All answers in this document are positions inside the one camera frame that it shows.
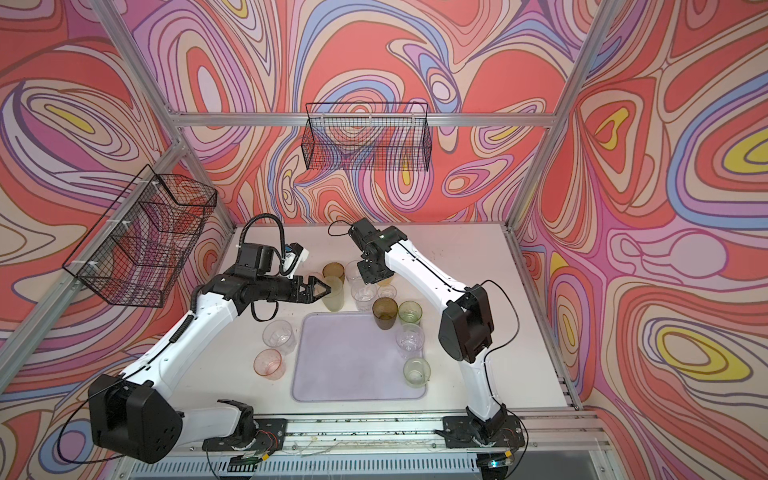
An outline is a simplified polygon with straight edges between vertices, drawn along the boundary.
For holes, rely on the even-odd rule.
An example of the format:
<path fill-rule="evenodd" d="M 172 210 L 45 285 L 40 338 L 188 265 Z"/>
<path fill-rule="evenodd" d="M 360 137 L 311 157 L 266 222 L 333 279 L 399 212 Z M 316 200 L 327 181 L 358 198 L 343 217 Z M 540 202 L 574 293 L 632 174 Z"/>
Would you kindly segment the olive amber textured cup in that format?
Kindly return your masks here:
<path fill-rule="evenodd" d="M 394 326 L 398 311 L 397 301 L 390 297 L 380 297 L 372 305 L 375 323 L 382 330 L 389 330 Z"/>

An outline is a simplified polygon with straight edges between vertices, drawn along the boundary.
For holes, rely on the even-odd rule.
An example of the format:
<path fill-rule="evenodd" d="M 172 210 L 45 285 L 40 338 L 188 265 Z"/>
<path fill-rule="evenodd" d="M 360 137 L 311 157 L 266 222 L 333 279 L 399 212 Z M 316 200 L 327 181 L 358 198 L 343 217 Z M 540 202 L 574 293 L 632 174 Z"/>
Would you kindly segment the small green glass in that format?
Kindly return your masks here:
<path fill-rule="evenodd" d="M 404 324 L 418 325 L 423 317 L 422 306 L 413 300 L 407 300 L 399 305 L 398 318 Z"/>

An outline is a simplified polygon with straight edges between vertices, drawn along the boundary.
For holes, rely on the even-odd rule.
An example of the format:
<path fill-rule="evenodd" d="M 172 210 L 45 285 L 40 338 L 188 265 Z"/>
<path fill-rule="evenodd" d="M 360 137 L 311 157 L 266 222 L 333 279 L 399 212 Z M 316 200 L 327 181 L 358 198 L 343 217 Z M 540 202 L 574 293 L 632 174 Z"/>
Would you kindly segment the clear faceted glass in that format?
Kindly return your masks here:
<path fill-rule="evenodd" d="M 351 295 L 358 311 L 370 312 L 378 298 L 378 286 L 376 284 L 366 284 L 362 281 L 353 282 L 351 285 Z"/>
<path fill-rule="evenodd" d="M 401 324 L 395 333 L 400 356 L 405 359 L 421 357 L 425 342 L 423 329 L 416 324 Z"/>

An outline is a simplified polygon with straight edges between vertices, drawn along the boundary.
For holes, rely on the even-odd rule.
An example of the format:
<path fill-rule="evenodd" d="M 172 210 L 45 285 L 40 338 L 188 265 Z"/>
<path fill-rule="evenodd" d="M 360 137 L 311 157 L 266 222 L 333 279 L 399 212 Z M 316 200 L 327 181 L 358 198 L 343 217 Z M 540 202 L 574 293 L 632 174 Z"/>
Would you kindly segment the pale green textured cup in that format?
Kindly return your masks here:
<path fill-rule="evenodd" d="M 430 380 L 431 366 L 424 358 L 409 358 L 403 366 L 403 376 L 408 386 L 424 387 Z"/>

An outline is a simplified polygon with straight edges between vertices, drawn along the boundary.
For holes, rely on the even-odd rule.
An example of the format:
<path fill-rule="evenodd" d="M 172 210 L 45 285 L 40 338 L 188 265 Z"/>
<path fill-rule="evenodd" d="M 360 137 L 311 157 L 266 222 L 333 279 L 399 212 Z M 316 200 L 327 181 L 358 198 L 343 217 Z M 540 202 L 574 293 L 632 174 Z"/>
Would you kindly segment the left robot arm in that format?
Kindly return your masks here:
<path fill-rule="evenodd" d="M 258 301 L 312 304 L 331 287 L 310 276 L 219 274 L 201 285 L 182 318 L 118 375 L 100 375 L 89 387 L 94 445 L 154 464 L 175 447 L 204 441 L 235 450 L 258 435 L 252 406 L 220 399 L 207 408 L 180 410 L 171 397 L 207 346 Z"/>

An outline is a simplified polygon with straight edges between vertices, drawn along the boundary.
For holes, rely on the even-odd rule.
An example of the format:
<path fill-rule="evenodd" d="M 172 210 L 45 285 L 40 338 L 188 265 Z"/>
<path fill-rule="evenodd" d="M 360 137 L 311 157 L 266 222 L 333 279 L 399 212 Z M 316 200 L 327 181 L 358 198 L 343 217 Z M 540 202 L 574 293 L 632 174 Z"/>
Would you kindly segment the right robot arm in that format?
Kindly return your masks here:
<path fill-rule="evenodd" d="M 471 424 L 484 436 L 500 429 L 506 413 L 494 398 L 485 365 L 494 332 L 485 288 L 480 284 L 467 286 L 445 273 L 394 226 L 380 230 L 363 218 L 352 223 L 347 234 L 361 252 L 357 266 L 364 282 L 377 283 L 399 275 L 437 310 L 438 340 L 443 350 L 459 363 Z"/>

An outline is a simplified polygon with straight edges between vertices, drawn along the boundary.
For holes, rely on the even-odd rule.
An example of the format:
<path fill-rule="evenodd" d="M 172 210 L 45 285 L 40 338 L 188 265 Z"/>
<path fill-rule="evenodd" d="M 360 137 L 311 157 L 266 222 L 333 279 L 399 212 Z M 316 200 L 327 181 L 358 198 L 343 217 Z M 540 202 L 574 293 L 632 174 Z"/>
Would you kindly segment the lavender plastic tray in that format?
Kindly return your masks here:
<path fill-rule="evenodd" d="M 304 403 L 415 400 L 408 385 L 400 328 L 379 328 L 371 314 L 313 313 L 300 328 L 291 395 Z"/>

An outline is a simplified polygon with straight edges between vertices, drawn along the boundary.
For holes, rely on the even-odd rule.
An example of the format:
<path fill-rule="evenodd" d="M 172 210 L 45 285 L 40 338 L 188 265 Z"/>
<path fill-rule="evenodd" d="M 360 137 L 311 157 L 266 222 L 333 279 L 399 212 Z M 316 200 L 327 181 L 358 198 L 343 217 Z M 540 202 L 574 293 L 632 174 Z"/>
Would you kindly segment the dark amber textured cup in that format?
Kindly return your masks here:
<path fill-rule="evenodd" d="M 322 275 L 325 278 L 335 277 L 344 282 L 346 276 L 345 267 L 339 262 L 330 262 L 323 267 Z"/>

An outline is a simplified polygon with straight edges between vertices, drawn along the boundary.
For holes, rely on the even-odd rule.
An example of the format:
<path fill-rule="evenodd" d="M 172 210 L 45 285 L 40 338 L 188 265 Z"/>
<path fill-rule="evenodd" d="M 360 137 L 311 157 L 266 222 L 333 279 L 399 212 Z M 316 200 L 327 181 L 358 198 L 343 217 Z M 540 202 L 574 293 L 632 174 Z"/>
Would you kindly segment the tall pale green cup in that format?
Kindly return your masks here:
<path fill-rule="evenodd" d="M 330 289 L 322 298 L 323 304 L 330 312 L 341 311 L 345 303 L 343 282 L 336 276 L 324 277 L 322 281 Z"/>

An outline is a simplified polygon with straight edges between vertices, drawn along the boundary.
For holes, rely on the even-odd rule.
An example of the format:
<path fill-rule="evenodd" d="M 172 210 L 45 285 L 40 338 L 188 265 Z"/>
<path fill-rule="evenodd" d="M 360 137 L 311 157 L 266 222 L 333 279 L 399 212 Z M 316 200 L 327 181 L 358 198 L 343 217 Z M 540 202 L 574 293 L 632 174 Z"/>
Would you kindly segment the clear tumbler back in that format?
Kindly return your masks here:
<path fill-rule="evenodd" d="M 345 265 L 345 278 L 351 286 L 364 284 L 358 267 L 358 260 L 352 260 Z"/>

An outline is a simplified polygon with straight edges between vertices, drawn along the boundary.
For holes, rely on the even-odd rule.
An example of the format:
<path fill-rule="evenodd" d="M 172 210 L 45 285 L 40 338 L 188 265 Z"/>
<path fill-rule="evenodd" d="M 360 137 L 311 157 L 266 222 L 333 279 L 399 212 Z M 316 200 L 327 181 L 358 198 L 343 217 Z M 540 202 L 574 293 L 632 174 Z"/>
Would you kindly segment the small clear glass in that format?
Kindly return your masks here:
<path fill-rule="evenodd" d="M 397 298 L 397 289 L 395 286 L 388 284 L 384 286 L 380 286 L 378 288 L 378 297 L 379 298 L 390 298 L 390 299 L 396 299 Z"/>

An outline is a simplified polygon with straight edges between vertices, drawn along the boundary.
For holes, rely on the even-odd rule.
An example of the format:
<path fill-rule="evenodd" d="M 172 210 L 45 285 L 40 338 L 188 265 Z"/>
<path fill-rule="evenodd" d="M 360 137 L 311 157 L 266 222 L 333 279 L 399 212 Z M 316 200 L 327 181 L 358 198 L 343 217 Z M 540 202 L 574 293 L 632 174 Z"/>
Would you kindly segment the clear glass left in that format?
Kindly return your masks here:
<path fill-rule="evenodd" d="M 278 350 L 283 356 L 291 354 L 297 346 L 292 325 L 285 320 L 272 320 L 262 333 L 264 344 Z"/>

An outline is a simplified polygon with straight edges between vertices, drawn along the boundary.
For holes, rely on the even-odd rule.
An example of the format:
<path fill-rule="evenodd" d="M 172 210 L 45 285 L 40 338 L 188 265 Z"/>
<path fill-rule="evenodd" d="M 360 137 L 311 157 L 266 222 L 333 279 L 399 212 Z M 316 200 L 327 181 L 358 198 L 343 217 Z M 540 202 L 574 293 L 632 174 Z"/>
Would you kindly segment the pink cup front left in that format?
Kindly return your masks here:
<path fill-rule="evenodd" d="M 279 380 L 286 371 L 283 355 L 276 349 L 265 349 L 255 357 L 253 370 L 261 378 Z"/>

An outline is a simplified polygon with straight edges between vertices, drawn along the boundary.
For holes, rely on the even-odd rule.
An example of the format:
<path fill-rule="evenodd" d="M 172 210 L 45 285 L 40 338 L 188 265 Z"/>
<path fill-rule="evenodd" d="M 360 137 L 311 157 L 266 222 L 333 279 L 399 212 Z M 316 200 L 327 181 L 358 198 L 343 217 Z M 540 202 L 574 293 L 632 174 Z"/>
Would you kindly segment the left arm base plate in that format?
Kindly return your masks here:
<path fill-rule="evenodd" d="M 205 439 L 205 452 L 274 453 L 283 448 L 288 421 L 285 418 L 256 418 L 252 426 L 237 427 L 225 437 Z"/>

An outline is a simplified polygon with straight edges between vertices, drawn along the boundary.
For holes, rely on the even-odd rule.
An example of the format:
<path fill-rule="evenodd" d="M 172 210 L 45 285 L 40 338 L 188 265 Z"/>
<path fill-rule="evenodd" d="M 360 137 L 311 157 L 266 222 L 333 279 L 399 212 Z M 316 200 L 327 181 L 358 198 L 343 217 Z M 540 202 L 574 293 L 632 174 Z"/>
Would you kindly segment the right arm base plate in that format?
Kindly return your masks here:
<path fill-rule="evenodd" d="M 516 451 L 526 444 L 520 421 L 514 416 L 497 416 L 488 421 L 468 414 L 445 416 L 436 430 L 449 449 L 505 448 Z"/>

